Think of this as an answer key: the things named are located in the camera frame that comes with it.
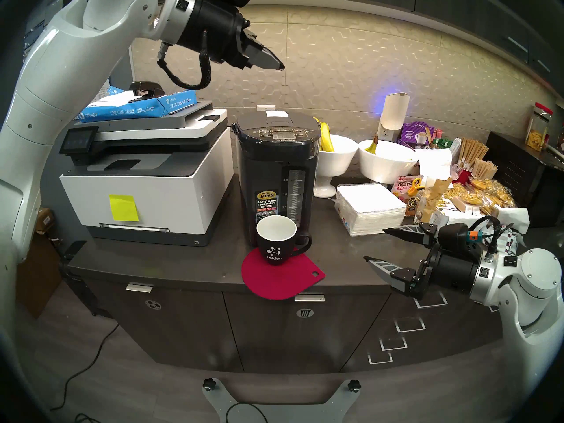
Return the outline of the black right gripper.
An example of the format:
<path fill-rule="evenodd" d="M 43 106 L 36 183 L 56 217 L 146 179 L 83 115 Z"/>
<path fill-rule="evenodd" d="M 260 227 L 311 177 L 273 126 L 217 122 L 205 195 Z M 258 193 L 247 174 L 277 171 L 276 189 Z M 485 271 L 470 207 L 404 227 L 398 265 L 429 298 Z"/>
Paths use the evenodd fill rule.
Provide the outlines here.
<path fill-rule="evenodd" d="M 421 260 L 417 272 L 415 269 L 402 268 L 377 258 L 363 258 L 377 276 L 393 290 L 412 293 L 412 297 L 418 300 L 424 297 L 432 285 L 469 295 L 481 262 L 482 249 L 476 244 L 471 244 L 464 248 L 462 253 L 450 252 L 438 243 L 435 244 L 438 230 L 436 224 L 425 222 L 383 229 L 385 234 L 403 241 L 432 247 L 427 257 Z"/>

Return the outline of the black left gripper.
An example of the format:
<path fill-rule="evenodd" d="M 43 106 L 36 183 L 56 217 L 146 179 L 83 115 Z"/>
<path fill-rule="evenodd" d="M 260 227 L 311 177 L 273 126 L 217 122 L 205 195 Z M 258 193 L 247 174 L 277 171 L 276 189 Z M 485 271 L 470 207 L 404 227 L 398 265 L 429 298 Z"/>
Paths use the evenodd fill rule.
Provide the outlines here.
<path fill-rule="evenodd" d="M 195 0 L 195 5 L 182 31 L 177 45 L 200 52 L 204 32 L 207 34 L 206 49 L 210 61 L 227 63 L 236 68 L 283 71 L 284 63 L 257 40 L 257 35 L 245 29 L 243 15 L 238 7 L 227 0 Z M 245 37 L 245 54 L 243 40 Z"/>

